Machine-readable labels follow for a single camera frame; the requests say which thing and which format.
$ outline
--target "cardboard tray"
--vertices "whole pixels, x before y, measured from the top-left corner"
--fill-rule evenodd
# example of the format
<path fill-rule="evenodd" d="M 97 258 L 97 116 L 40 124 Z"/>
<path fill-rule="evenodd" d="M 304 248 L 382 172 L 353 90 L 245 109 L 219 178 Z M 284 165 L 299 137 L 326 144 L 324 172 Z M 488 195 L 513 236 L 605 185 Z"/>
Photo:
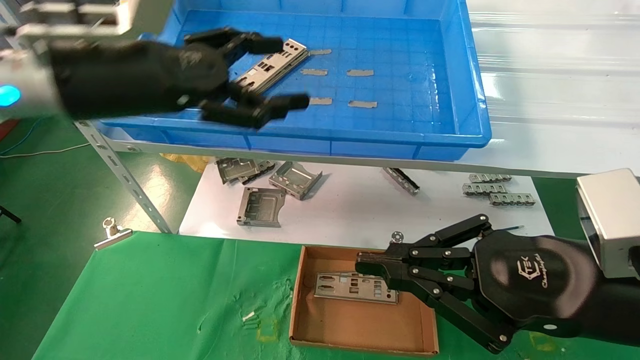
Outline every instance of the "cardboard tray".
<path fill-rule="evenodd" d="M 291 343 L 402 356 L 437 355 L 435 313 L 411 294 L 400 294 L 397 305 L 314 296 L 316 273 L 355 271 L 360 251 L 302 247 L 291 309 Z"/>

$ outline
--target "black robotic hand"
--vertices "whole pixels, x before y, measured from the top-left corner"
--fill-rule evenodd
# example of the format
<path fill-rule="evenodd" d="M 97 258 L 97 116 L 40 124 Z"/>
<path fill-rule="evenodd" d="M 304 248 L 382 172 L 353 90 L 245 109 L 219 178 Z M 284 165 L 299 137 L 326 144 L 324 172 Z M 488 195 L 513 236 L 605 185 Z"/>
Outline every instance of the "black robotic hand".
<path fill-rule="evenodd" d="M 167 113 L 199 107 L 202 119 L 259 129 L 308 106 L 306 94 L 265 98 L 229 82 L 246 53 L 282 50 L 282 39 L 231 28 L 188 35 L 184 47 L 57 41 L 49 58 L 60 101 L 73 119 Z M 236 108 L 224 106 L 231 98 Z"/>
<path fill-rule="evenodd" d="M 472 251 L 453 247 L 477 237 Z M 361 252 L 356 271 L 414 294 L 494 354 L 520 329 L 640 346 L 640 281 L 605 278 L 586 241 L 494 231 L 477 215 L 384 253 Z"/>

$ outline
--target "green table cover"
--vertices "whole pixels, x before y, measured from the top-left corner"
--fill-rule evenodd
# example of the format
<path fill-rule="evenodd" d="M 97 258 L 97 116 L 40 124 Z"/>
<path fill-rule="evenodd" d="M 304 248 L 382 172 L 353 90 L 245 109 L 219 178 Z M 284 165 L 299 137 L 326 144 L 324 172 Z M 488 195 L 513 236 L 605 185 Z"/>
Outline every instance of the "green table cover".
<path fill-rule="evenodd" d="M 34 359 L 398 359 L 289 343 L 299 256 L 296 244 L 135 233 L 93 254 Z M 494 356 L 442 318 L 438 338 L 441 359 L 640 358 L 525 331 Z"/>

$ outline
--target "blue crate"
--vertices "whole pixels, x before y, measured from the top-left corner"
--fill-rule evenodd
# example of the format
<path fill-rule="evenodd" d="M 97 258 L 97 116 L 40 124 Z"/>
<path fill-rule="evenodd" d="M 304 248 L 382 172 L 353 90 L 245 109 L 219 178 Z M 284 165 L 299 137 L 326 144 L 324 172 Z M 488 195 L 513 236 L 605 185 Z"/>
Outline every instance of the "blue crate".
<path fill-rule="evenodd" d="M 134 139 L 325 156 L 460 159 L 491 138 L 476 49 L 464 0 L 178 0 L 160 41 L 222 26 L 293 38 L 312 56 L 268 94 L 331 97 L 260 131 L 198 120 L 197 110 L 105 120 Z M 245 56 L 235 78 L 262 56 Z M 300 68 L 328 69 L 305 76 Z M 371 77 L 348 77 L 372 69 Z M 373 109 L 351 100 L 377 101 Z"/>

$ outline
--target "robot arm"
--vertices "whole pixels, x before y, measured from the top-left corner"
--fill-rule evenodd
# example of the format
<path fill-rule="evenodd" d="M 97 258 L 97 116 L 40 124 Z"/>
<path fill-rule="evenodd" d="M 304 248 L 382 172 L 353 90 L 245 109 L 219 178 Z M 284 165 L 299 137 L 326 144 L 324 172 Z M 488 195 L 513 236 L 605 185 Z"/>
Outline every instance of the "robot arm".
<path fill-rule="evenodd" d="M 224 28 L 188 35 L 180 48 L 133 39 L 164 24 L 172 2 L 154 3 L 23 7 L 36 18 L 63 14 L 77 23 L 43 21 L 15 30 L 31 49 L 0 53 L 0 122 L 56 115 L 90 120 L 199 107 L 202 120 L 259 129 L 283 119 L 289 110 L 308 106 L 306 94 L 267 99 L 229 82 L 228 68 L 234 62 L 246 53 L 282 50 L 280 38 Z M 160 21 L 141 19 L 145 12 Z M 98 26 L 84 23 L 101 15 L 107 20 Z M 228 98 L 236 108 L 223 105 Z"/>
<path fill-rule="evenodd" d="M 477 215 L 415 243 L 361 252 L 356 271 L 414 294 L 494 354 L 519 330 L 640 347 L 640 227 L 617 223 L 640 213 L 640 185 L 623 169 L 581 177 L 579 190 L 581 206 L 594 216 L 582 217 L 590 241 L 494 231 Z M 611 212 L 608 220 L 611 204 L 625 214 Z M 471 251 L 454 247 L 477 237 Z M 611 263 L 616 258 L 621 266 Z"/>

